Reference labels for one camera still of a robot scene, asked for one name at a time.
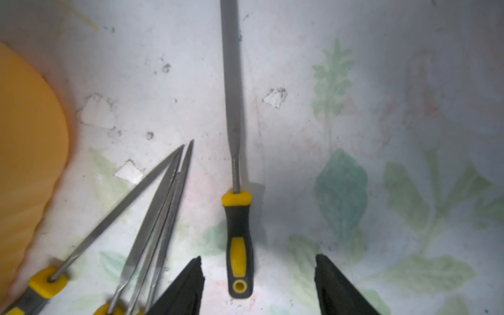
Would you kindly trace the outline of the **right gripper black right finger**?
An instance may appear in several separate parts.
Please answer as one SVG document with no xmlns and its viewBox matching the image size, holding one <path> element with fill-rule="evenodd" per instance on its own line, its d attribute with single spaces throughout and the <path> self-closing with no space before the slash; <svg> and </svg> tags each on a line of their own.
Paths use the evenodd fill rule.
<svg viewBox="0 0 504 315">
<path fill-rule="evenodd" d="M 316 255 L 314 282 L 323 315 L 379 314 L 324 254 Z"/>
</svg>

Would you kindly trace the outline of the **file tool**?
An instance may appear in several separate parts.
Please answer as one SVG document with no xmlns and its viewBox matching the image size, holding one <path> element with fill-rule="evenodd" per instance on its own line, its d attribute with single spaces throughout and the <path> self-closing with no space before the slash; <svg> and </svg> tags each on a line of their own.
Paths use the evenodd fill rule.
<svg viewBox="0 0 504 315">
<path fill-rule="evenodd" d="M 227 136 L 232 165 L 232 188 L 221 198 L 227 220 L 228 292 L 234 299 L 247 299 L 253 293 L 254 277 L 253 246 L 249 226 L 253 196 L 242 188 L 240 182 L 244 99 L 238 2 L 221 1 L 220 9 Z"/>
<path fill-rule="evenodd" d="M 152 280 L 148 287 L 146 305 L 141 314 L 146 314 L 157 298 L 161 272 L 164 268 L 171 234 L 177 218 L 193 148 L 194 142 L 190 141 L 184 160 L 178 160 L 175 163 L 169 190 L 163 199 L 161 211 L 154 227 L 154 235 L 147 249 L 146 258 L 140 269 L 139 278 L 133 290 L 131 302 L 125 312 L 126 314 L 132 314 L 135 310 L 149 272 L 152 272 Z"/>
<path fill-rule="evenodd" d="M 73 250 L 70 256 L 59 267 L 50 266 L 40 270 L 30 278 L 25 292 L 11 303 L 3 314 L 39 314 L 47 302 L 60 293 L 68 283 L 65 272 L 87 250 L 94 241 L 140 196 L 140 194 L 157 179 L 165 169 L 173 169 L 174 160 L 179 157 L 183 147 L 180 146 L 165 160 L 161 161 L 134 189 L 114 207 L 113 210 L 92 230 L 92 232 Z"/>
<path fill-rule="evenodd" d="M 108 304 L 102 305 L 100 308 L 98 308 L 94 312 L 94 314 L 119 314 L 119 312 L 115 311 L 118 306 L 119 299 L 122 296 L 124 289 L 127 287 L 128 283 L 133 277 L 140 259 L 143 256 L 143 252 L 147 247 L 152 231 L 156 226 L 157 219 L 160 216 L 163 204 L 165 202 L 165 198 L 167 197 L 168 191 L 175 178 L 175 174 L 177 172 L 184 147 L 185 146 L 182 145 L 174 152 L 174 157 L 152 198 L 143 223 L 140 226 L 139 232 L 125 261 L 124 267 L 119 277 L 119 283 L 114 292 L 112 300 Z"/>
</svg>

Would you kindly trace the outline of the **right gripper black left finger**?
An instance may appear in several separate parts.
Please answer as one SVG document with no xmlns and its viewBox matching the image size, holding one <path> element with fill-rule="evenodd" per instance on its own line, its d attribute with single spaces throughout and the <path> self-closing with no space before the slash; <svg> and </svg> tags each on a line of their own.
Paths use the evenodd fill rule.
<svg viewBox="0 0 504 315">
<path fill-rule="evenodd" d="M 205 277 L 201 257 L 193 258 L 146 315 L 199 315 Z"/>
</svg>

